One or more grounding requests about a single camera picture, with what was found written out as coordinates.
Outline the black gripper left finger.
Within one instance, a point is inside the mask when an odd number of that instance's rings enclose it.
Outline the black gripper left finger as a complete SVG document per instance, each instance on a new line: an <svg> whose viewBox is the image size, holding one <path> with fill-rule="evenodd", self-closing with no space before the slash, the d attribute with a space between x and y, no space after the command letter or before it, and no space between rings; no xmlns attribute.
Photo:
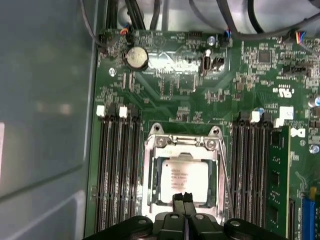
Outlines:
<svg viewBox="0 0 320 240"><path fill-rule="evenodd" d="M183 194L172 196L173 212L161 212L152 221L146 216L133 216L118 224L87 236L86 240L183 240L185 216Z"/></svg>

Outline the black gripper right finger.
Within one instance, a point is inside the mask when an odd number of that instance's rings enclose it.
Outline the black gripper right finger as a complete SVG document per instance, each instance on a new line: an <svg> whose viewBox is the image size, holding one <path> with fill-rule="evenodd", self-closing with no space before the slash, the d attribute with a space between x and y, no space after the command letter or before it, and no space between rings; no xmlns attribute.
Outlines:
<svg viewBox="0 0 320 240"><path fill-rule="evenodd" d="M212 221L209 215L197 213L193 195L184 193L184 208L189 214L188 224L195 240L285 240L267 229L240 218L231 218L223 225Z"/></svg>

